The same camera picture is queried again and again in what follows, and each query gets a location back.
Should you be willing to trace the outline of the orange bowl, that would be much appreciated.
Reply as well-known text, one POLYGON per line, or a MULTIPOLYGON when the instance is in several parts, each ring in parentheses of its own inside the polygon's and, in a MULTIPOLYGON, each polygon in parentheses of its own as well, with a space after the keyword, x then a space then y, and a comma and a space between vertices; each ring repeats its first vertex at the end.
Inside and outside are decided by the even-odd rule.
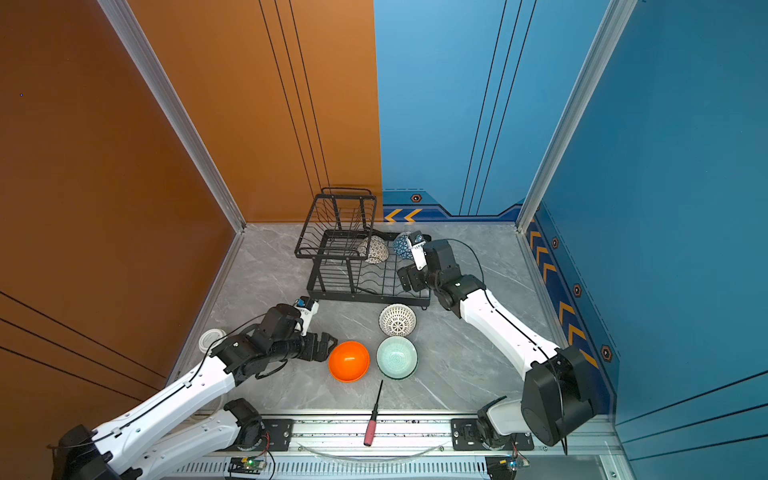
POLYGON ((328 359, 331 376, 342 383, 353 383, 362 379, 370 367, 368 349, 357 341, 337 345, 328 359))

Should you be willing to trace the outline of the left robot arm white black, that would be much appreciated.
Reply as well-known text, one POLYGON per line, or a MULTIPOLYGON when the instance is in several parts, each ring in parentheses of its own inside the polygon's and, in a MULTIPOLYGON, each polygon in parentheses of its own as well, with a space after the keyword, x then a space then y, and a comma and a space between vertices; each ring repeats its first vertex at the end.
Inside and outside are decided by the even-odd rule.
POLYGON ((338 344, 308 330, 318 310, 306 297, 280 303, 209 346, 201 362, 128 412, 94 429, 78 425, 53 446, 54 479, 161 479, 226 447, 250 448, 263 420, 246 400, 226 403, 212 418, 182 428, 188 417, 249 379, 264 379, 293 359, 325 362, 338 344))

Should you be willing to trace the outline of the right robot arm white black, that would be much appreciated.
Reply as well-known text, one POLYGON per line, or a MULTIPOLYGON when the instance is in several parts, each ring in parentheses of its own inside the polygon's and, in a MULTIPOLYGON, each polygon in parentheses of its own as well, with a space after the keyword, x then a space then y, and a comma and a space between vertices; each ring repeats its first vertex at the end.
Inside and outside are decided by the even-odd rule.
POLYGON ((592 365, 575 346, 562 348, 508 311, 482 278, 464 274, 448 239, 406 237, 413 263, 398 270, 404 290, 428 289, 443 309, 484 334, 523 380, 522 397, 500 397, 477 412, 481 441, 500 449, 518 433, 552 447, 598 414, 592 365))

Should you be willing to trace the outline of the blue triangle patterned bowl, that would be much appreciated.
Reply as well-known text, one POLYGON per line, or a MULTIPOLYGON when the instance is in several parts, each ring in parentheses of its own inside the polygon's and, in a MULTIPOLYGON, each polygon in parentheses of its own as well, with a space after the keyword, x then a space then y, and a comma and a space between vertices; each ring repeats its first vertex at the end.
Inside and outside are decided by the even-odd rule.
POLYGON ((405 231, 397 235, 392 243, 392 248, 396 255, 404 260, 412 260, 413 255, 411 252, 411 246, 409 244, 410 233, 405 231))

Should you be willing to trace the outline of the beige brown patterned bowl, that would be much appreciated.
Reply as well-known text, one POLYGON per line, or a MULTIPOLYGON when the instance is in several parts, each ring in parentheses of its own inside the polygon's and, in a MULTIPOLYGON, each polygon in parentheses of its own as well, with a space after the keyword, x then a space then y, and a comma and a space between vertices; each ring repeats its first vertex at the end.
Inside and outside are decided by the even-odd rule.
POLYGON ((372 235, 370 240, 362 241, 357 247, 357 253, 372 265, 386 262, 389 258, 387 242, 377 235, 372 235))

